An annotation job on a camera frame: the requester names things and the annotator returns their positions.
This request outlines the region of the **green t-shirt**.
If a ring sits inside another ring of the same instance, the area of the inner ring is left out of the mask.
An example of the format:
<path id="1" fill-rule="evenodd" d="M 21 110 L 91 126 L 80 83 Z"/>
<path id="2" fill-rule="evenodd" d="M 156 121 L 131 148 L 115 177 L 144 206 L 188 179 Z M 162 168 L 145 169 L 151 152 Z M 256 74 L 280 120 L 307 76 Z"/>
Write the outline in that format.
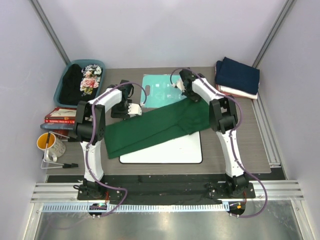
<path id="1" fill-rule="evenodd" d="M 105 127 L 109 159 L 210 128 L 209 105 L 188 98 Z"/>

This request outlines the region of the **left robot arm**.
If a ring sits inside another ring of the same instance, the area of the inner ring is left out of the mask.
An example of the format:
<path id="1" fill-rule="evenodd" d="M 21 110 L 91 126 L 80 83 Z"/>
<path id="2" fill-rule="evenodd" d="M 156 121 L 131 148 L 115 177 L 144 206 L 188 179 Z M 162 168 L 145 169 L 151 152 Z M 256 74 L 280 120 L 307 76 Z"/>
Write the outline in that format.
<path id="1" fill-rule="evenodd" d="M 122 80 L 109 86 L 104 93 L 90 101 L 80 101 L 74 122 L 76 140 L 80 142 L 84 157 L 85 172 L 82 184 L 74 185 L 78 200 L 102 199 L 108 188 L 104 186 L 105 174 L 101 160 L 102 140 L 106 129 L 106 112 L 111 117 L 129 119 L 142 113 L 139 104 L 132 103 L 133 83 Z"/>

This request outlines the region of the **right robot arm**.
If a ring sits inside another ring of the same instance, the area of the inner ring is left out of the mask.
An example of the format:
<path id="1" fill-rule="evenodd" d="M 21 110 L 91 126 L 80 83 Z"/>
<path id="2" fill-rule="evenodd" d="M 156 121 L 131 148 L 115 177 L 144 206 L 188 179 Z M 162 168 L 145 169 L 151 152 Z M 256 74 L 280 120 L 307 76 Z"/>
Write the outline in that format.
<path id="1" fill-rule="evenodd" d="M 209 107 L 209 125 L 217 134 L 225 160 L 225 191 L 239 198 L 249 186 L 237 142 L 238 114 L 234 99 L 216 90 L 203 75 L 182 68 L 175 87 L 187 98 L 204 100 Z"/>

